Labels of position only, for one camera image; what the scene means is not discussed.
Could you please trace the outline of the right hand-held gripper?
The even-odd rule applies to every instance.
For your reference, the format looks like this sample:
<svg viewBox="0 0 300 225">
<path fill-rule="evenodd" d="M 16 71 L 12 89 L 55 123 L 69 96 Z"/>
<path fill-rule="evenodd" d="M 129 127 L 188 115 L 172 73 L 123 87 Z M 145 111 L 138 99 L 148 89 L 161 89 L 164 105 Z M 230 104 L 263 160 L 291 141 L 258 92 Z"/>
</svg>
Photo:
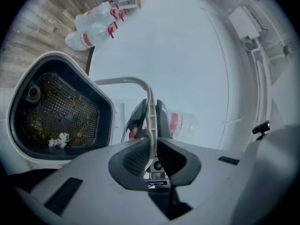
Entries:
<svg viewBox="0 0 300 225">
<path fill-rule="evenodd" d="M 128 120 L 125 131 L 131 131 L 134 127 L 138 128 L 136 139 L 147 136 L 146 129 L 143 128 L 146 116 L 147 99 L 143 99 L 134 109 Z M 165 104 L 161 100 L 157 100 L 156 104 L 157 115 L 157 135 L 162 138 L 172 138 L 170 131 L 170 122 Z M 144 173 L 143 179 L 148 183 L 149 189 L 170 188 L 170 180 L 167 176 L 162 164 L 158 159 L 154 159 L 151 165 Z"/>
</svg>

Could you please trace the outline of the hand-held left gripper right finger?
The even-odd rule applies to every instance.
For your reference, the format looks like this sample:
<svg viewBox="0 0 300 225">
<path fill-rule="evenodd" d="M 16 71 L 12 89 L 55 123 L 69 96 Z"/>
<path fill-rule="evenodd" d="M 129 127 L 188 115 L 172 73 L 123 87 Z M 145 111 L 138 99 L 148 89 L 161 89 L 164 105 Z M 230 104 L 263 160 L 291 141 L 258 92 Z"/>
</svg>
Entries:
<svg viewBox="0 0 300 225">
<path fill-rule="evenodd" d="M 173 220 L 195 209 L 230 178 L 242 157 L 243 152 L 158 138 L 157 158 L 171 184 L 163 212 Z"/>
</svg>

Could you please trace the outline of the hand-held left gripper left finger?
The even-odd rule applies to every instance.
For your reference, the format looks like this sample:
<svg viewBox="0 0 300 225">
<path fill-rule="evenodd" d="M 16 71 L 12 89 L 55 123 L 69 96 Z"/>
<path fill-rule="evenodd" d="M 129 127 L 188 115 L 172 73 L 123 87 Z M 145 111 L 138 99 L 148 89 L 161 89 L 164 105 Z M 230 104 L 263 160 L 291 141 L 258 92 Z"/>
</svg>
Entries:
<svg viewBox="0 0 300 225">
<path fill-rule="evenodd" d="M 168 218 L 146 191 L 127 190 L 110 175 L 108 162 L 117 152 L 141 140 L 86 152 L 35 186 L 35 199 L 45 205 L 69 179 L 82 181 L 61 216 L 80 225 L 161 225 Z"/>
</svg>

